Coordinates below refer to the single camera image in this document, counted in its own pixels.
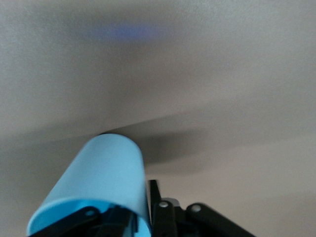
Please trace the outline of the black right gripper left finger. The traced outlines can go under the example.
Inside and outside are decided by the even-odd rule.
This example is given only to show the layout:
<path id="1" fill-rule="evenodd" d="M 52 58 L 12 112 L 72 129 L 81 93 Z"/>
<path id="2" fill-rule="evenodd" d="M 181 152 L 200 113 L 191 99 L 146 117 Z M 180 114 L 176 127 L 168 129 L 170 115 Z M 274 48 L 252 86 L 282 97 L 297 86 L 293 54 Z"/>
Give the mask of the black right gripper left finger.
<path id="1" fill-rule="evenodd" d="M 133 237 L 135 214 L 117 205 L 101 213 L 97 208 L 84 207 L 45 228 L 31 237 Z"/>

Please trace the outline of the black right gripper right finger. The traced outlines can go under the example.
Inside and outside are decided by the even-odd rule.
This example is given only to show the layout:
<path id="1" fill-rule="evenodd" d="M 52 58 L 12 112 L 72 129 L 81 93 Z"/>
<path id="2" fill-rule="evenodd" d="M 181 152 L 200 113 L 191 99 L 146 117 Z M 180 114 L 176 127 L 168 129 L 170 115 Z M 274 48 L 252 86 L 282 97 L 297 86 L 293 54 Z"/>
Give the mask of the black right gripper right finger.
<path id="1" fill-rule="evenodd" d="M 243 227 L 200 202 L 182 209 L 178 200 L 162 198 L 158 181 L 150 180 L 153 237 L 252 237 Z"/>

